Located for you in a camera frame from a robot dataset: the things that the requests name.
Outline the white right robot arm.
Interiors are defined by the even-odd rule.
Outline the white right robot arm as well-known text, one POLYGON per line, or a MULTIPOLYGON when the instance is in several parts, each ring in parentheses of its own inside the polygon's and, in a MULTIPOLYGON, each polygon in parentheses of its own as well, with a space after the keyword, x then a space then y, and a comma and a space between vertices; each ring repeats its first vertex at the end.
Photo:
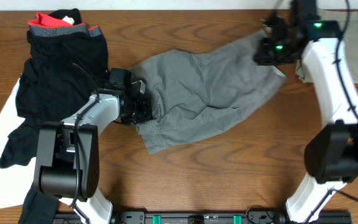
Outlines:
POLYGON ((336 21, 317 15, 297 16, 291 23, 272 14, 270 35, 259 42, 259 65, 301 60, 318 99, 321 131, 306 145, 306 174, 275 223, 350 222, 346 213, 331 215, 323 207, 358 177, 358 92, 344 52, 343 31, 336 21))

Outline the grey cargo shorts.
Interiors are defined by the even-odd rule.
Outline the grey cargo shorts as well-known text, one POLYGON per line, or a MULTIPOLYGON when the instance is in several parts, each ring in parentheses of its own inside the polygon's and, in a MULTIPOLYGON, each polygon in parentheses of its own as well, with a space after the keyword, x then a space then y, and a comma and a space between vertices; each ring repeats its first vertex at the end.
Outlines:
POLYGON ((206 54, 170 50, 130 68, 151 97, 152 119, 136 126, 149 154, 222 134, 277 93, 286 76, 253 60, 264 37, 260 30, 206 54))

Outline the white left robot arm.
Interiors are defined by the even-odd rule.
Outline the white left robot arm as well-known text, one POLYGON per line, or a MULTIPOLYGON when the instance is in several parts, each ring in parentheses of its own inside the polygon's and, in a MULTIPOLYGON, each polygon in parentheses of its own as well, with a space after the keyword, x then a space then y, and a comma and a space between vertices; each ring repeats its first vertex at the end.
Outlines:
POLYGON ((45 122, 39 131, 33 186, 69 205, 79 223, 119 223, 99 184, 99 136, 110 124, 139 124, 151 118, 141 80, 128 88, 98 88, 71 116, 45 122))

